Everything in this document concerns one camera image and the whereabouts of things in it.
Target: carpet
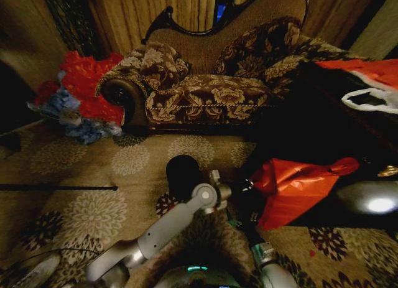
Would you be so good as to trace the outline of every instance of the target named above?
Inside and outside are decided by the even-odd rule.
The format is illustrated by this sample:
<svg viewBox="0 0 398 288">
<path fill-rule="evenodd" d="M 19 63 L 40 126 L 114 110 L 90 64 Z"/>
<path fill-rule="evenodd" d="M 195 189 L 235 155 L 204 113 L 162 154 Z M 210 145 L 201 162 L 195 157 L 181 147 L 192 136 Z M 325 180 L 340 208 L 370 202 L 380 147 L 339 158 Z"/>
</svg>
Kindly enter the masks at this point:
<svg viewBox="0 0 398 288">
<path fill-rule="evenodd" d="M 0 160 L 1 183 L 119 188 L 1 191 L 0 287 L 11 287 L 27 271 L 13 263 L 54 249 L 62 260 L 45 287 L 82 280 L 84 266 L 97 253 L 139 236 L 173 207 L 165 175 L 169 159 L 191 155 L 204 177 L 218 169 L 227 181 L 255 147 L 237 136 L 177 134 L 115 137 L 83 146 L 48 123 L 19 135 L 21 151 Z M 398 243 L 383 230 L 286 226 L 261 235 L 299 287 L 398 287 Z M 244 287 L 257 286 L 248 242 L 220 211 L 196 218 L 162 252 L 132 270 L 127 287 L 152 287 L 168 268 L 193 261 L 223 264 Z"/>
</svg>

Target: sofa backrest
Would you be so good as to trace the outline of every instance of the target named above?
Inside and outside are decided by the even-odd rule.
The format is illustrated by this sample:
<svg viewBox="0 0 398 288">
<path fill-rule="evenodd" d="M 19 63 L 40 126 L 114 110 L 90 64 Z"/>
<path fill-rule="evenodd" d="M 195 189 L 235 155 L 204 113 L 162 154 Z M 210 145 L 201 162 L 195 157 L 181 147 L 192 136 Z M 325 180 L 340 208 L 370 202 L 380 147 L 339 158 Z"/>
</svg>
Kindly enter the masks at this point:
<svg viewBox="0 0 398 288">
<path fill-rule="evenodd" d="M 184 60 L 192 64 L 191 73 L 212 73 L 224 46 L 245 30 L 283 16 L 296 17 L 303 22 L 307 6 L 307 0 L 248 0 L 241 6 L 230 7 L 230 10 L 235 8 L 235 12 L 239 8 L 243 9 L 232 21 L 226 23 L 227 7 L 224 16 L 218 22 L 222 27 L 216 24 L 211 30 L 198 33 L 186 31 L 178 26 L 169 13 L 168 22 L 162 22 L 162 18 L 152 23 L 146 40 L 159 41 L 175 48 Z"/>
</svg>

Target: blue fabric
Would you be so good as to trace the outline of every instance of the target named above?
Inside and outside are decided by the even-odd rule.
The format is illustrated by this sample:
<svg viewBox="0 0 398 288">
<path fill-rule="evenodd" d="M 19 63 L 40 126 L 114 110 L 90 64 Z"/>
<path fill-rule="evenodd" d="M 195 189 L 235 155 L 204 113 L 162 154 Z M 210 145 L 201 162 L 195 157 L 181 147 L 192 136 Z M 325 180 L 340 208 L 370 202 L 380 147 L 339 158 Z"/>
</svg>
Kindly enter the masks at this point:
<svg viewBox="0 0 398 288">
<path fill-rule="evenodd" d="M 121 128 L 115 123 L 104 123 L 94 119 L 83 118 L 78 126 L 67 125 L 65 134 L 76 137 L 82 144 L 91 144 L 102 137 L 120 136 Z"/>
<path fill-rule="evenodd" d="M 66 73 L 61 71 L 58 74 L 58 80 L 61 83 Z M 55 117 L 61 117 L 63 111 L 79 114 L 80 101 L 74 98 L 68 90 L 61 85 L 55 94 L 49 100 L 40 105 L 30 105 L 35 111 L 41 111 Z M 69 137 L 75 137 L 82 144 L 91 144 L 102 137 L 120 136 L 122 130 L 116 123 L 98 121 L 95 119 L 86 119 L 81 117 L 81 124 L 69 124 L 60 119 L 60 124 L 65 125 L 65 134 Z"/>
</svg>

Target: orange plastic bag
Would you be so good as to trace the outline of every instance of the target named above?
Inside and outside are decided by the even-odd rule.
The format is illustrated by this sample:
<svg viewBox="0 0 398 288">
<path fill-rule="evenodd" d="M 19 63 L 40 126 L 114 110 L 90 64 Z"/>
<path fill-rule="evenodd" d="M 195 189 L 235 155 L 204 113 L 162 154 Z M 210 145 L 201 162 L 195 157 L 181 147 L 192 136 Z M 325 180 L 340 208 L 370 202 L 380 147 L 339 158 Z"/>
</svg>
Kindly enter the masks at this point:
<svg viewBox="0 0 398 288">
<path fill-rule="evenodd" d="M 385 84 L 398 89 L 398 59 L 381 61 L 363 61 L 360 59 L 342 61 L 316 62 L 319 66 L 329 69 L 344 69 L 348 72 L 356 71 L 367 76 L 368 80 Z"/>
<path fill-rule="evenodd" d="M 358 167 L 358 161 L 352 157 L 328 166 L 281 159 L 264 163 L 251 177 L 255 187 L 267 197 L 258 226 L 269 230 L 290 223 L 325 198 L 339 176 Z"/>
</svg>

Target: black cylinder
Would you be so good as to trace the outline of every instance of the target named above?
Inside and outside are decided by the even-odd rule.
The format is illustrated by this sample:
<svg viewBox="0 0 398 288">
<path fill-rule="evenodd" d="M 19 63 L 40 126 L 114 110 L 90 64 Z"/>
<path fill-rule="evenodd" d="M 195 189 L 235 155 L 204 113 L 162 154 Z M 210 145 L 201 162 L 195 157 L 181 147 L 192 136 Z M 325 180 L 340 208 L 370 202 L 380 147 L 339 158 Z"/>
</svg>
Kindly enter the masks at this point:
<svg viewBox="0 0 398 288">
<path fill-rule="evenodd" d="M 191 199 L 193 189 L 201 183 L 198 162 L 190 156 L 175 156 L 166 166 L 169 194 L 178 201 Z"/>
</svg>

